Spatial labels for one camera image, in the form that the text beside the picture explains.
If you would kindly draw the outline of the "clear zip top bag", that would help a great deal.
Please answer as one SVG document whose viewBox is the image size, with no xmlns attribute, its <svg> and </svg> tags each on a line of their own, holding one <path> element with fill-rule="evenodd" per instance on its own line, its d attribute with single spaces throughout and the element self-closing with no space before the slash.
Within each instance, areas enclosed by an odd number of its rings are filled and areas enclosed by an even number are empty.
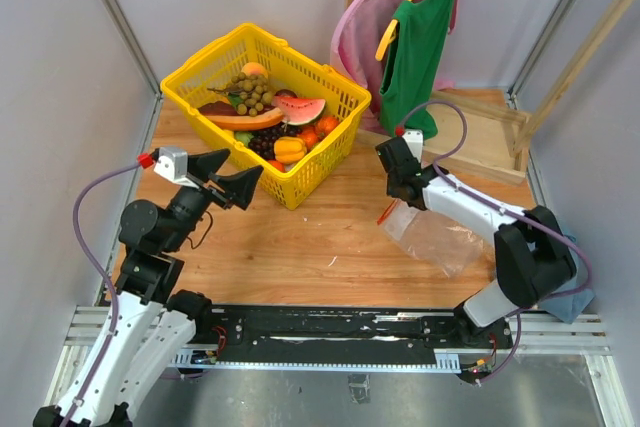
<svg viewBox="0 0 640 427">
<path fill-rule="evenodd" d="M 377 225 L 407 256 L 439 267 L 449 278 L 480 262 L 487 262 L 489 278 L 495 277 L 495 254 L 489 242 L 442 214 L 393 200 Z"/>
</svg>

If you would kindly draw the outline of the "longan fruit bunch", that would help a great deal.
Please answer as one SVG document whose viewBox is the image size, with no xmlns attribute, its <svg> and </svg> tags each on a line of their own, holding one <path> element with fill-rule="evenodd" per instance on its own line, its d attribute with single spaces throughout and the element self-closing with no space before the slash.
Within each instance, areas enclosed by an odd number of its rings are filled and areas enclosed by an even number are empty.
<svg viewBox="0 0 640 427">
<path fill-rule="evenodd" d="M 271 110 L 274 92 L 263 74 L 240 72 L 221 87 L 208 87 L 208 92 L 220 97 L 222 115 L 256 116 Z"/>
</svg>

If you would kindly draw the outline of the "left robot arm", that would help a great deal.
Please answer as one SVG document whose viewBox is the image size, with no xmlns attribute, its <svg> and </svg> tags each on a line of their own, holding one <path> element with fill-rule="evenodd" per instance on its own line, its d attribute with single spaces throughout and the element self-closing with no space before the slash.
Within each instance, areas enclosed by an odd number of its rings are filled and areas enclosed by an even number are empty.
<svg viewBox="0 0 640 427">
<path fill-rule="evenodd" d="M 89 183 L 72 211 L 76 239 L 103 278 L 110 310 L 76 379 L 60 400 L 36 413 L 36 426 L 130 426 L 170 361 L 192 341 L 207 340 L 214 330 L 212 302 L 175 284 L 184 266 L 176 257 L 211 205 L 245 210 L 253 200 L 262 166 L 232 175 L 219 169 L 228 149 L 189 154 L 177 147 L 143 153 L 130 165 Z M 119 242 L 125 248 L 117 279 L 111 279 L 91 252 L 80 228 L 80 207 L 99 184 L 150 168 L 176 185 L 169 204 L 130 202 L 120 217 Z"/>
</svg>

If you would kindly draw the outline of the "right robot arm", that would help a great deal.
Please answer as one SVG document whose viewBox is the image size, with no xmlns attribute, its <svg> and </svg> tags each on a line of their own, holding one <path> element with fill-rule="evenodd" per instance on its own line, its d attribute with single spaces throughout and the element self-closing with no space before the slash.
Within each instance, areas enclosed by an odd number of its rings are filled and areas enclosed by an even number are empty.
<svg viewBox="0 0 640 427">
<path fill-rule="evenodd" d="M 436 164 L 423 167 L 402 137 L 375 150 L 388 196 L 441 214 L 494 247 L 495 280 L 454 309 L 453 334 L 463 346 L 477 346 L 498 320 L 534 306 L 576 277 L 567 238 L 548 208 L 503 204 Z"/>
</svg>

